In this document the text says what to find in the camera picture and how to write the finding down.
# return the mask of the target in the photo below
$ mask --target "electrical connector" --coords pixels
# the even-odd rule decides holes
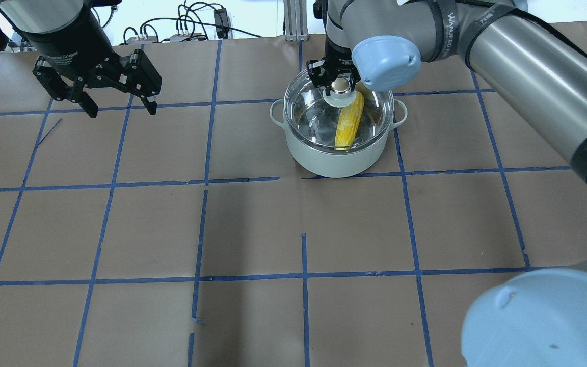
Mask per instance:
[[[183,42],[186,39],[203,40],[203,39],[205,39],[205,36],[203,35],[203,33],[189,33],[186,35],[173,35],[172,37],[169,37],[169,43]]]
[[[126,43],[127,44],[151,44],[157,43],[158,37],[156,36],[144,36],[140,35],[139,37],[132,37]]]

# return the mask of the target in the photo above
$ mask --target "cooking pot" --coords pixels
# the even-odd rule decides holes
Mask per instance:
[[[389,132],[405,122],[407,107],[394,99],[391,91],[370,91],[361,82],[357,83],[356,90],[364,96],[364,110],[355,140],[348,147],[335,146],[341,108],[325,102],[307,70],[289,84],[284,99],[271,105],[271,120],[284,130],[291,155],[305,169],[333,178],[363,172],[382,155]],[[275,107],[280,104],[284,105],[285,122],[273,116]],[[398,122],[393,122],[394,104],[405,111]]]

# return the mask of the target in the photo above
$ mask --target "corn cob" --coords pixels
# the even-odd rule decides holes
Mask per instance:
[[[364,96],[356,92],[357,96],[349,106],[341,109],[336,126],[335,146],[351,146],[357,135],[357,128],[361,120],[361,114],[364,110]]]

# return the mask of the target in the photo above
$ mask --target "table surface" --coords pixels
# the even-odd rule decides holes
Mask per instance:
[[[268,111],[323,43],[146,46],[157,114],[96,119],[0,54],[0,365],[463,367],[478,295],[587,260],[587,186],[459,58],[366,172],[300,167]]]

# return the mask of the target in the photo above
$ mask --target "glass lid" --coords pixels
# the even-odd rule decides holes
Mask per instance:
[[[285,117],[292,132],[312,148],[330,153],[351,153],[370,146],[389,131],[393,121],[393,93],[373,92],[361,82],[356,90],[364,97],[364,109],[354,142],[335,146],[336,127],[341,108],[325,102],[321,91],[303,70],[284,95]]]

